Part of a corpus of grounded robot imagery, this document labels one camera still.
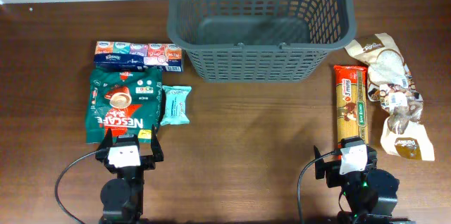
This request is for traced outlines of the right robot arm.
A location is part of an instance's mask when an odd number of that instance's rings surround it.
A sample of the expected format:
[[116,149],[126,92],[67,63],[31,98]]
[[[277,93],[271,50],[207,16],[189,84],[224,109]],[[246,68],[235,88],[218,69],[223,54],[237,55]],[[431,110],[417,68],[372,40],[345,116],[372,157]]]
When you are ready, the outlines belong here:
[[337,222],[391,223],[400,181],[377,168],[377,151],[360,137],[348,137],[331,154],[340,159],[325,162],[327,155],[314,147],[316,179],[324,179],[329,188],[339,187],[339,197],[350,207],[338,212]]

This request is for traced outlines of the green Nescafe coffee bag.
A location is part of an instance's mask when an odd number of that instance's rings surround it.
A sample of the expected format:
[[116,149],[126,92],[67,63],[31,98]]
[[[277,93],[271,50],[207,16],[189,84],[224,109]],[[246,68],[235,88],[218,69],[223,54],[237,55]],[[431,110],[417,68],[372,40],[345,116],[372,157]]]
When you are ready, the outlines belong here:
[[163,73],[112,71],[95,68],[89,78],[89,101],[85,117],[86,143],[100,143],[108,131],[113,137],[137,135],[150,143],[159,129],[163,98]]

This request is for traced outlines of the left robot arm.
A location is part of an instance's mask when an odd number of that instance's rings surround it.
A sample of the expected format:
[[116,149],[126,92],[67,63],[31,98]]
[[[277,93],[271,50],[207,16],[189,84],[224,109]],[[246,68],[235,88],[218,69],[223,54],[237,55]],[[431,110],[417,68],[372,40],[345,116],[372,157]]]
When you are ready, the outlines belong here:
[[144,172],[156,168],[164,160],[161,145],[151,128],[152,154],[142,156],[137,135],[122,135],[113,140],[112,130],[107,130],[97,148],[95,159],[116,178],[109,180],[101,189],[103,204],[100,223],[148,223],[142,217],[144,211]]

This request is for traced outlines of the Kleenex tissue multipack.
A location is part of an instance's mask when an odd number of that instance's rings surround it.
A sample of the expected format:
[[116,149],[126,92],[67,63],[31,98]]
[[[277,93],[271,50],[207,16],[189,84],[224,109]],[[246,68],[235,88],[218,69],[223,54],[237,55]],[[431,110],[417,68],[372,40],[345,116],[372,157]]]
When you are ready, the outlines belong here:
[[175,44],[98,41],[94,64],[111,70],[141,71],[158,68],[183,72],[183,50]]

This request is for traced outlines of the dried mushroom bag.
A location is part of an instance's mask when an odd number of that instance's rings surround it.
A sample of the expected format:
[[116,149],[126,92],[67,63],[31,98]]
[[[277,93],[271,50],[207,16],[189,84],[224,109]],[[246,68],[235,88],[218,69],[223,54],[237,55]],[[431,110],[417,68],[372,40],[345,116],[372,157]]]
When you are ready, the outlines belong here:
[[369,73],[368,83],[370,100],[379,101],[382,109],[390,114],[387,121],[389,131],[401,135],[409,122],[420,122],[423,99],[420,93],[410,88],[409,79],[405,75],[381,75],[372,71]]

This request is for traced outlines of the teal wet wipes pack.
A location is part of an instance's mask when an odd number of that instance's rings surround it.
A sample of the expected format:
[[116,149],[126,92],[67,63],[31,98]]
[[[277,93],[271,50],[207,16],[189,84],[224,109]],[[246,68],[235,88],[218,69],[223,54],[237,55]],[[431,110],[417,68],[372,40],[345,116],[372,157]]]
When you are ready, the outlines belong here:
[[186,100],[191,92],[190,86],[163,86],[166,95],[164,115],[161,125],[189,124],[190,119],[186,115]]

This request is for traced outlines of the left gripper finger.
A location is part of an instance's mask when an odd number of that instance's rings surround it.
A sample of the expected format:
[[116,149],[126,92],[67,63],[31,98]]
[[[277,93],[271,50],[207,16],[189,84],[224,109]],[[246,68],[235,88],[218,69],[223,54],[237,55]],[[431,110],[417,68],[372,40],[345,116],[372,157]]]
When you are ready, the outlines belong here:
[[107,158],[109,154],[109,149],[113,146],[113,136],[112,130],[108,129],[106,131],[106,135],[101,141],[101,144],[97,148],[97,152],[95,154],[95,159],[101,163]]
[[164,161],[164,154],[157,138],[157,131],[156,126],[152,125],[151,151],[152,161],[155,163]]

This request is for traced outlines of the beige rice bag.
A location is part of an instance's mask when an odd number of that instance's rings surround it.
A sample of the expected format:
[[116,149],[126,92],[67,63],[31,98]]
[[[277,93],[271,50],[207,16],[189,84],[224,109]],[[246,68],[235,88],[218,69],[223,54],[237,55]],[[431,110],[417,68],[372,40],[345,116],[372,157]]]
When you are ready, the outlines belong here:
[[[418,92],[411,71],[389,34],[379,33],[354,39],[345,50],[349,56],[367,65],[367,96],[368,78],[372,71],[381,75],[388,73],[405,75],[409,79],[410,88]],[[384,121],[381,134],[381,146],[387,154],[420,161],[435,160],[433,144],[421,120],[419,123],[409,122],[405,132],[399,135],[389,131],[388,117]]]

